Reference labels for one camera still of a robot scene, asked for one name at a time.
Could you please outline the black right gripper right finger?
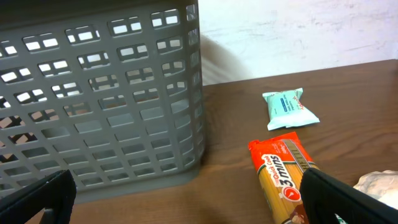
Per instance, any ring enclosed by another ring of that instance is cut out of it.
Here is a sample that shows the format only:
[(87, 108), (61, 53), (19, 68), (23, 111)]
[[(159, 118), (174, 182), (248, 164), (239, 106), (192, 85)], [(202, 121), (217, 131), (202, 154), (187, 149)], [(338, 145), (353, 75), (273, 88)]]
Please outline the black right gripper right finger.
[(309, 168), (303, 173), (300, 193), (310, 224), (397, 224), (397, 210), (346, 185), (324, 172)]

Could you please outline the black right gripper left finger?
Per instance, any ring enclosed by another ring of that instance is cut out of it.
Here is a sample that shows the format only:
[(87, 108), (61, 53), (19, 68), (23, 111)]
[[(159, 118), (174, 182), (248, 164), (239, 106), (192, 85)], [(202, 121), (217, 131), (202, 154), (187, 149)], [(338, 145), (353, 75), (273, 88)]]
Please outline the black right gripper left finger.
[(26, 223), (41, 210), (41, 223), (68, 224), (76, 198), (69, 170), (56, 171), (1, 199), (1, 223)]

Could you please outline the orange spaghetti pasta packet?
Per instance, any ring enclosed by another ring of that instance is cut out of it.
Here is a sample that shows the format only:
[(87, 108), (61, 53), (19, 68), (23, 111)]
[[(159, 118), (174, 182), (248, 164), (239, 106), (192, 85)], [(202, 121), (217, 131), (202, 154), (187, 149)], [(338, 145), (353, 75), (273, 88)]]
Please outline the orange spaghetti pasta packet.
[(316, 165), (297, 133), (251, 141), (248, 149), (274, 223), (308, 224), (300, 184), (303, 173)]

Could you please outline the white plastic bag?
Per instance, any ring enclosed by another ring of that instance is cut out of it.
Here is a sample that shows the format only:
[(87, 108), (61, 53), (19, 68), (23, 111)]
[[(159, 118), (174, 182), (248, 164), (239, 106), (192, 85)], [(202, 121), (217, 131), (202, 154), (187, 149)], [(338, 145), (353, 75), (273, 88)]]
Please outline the white plastic bag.
[(353, 188), (397, 209), (397, 171), (374, 171), (365, 174)]

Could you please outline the light blue snack packet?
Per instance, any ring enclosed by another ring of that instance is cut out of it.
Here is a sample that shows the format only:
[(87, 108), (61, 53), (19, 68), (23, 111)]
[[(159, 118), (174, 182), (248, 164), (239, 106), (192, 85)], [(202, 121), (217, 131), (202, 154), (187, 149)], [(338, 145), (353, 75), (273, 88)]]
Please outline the light blue snack packet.
[(318, 117), (301, 104), (302, 94), (303, 88), (262, 94), (269, 112), (270, 121), (267, 125), (269, 131), (320, 122)]

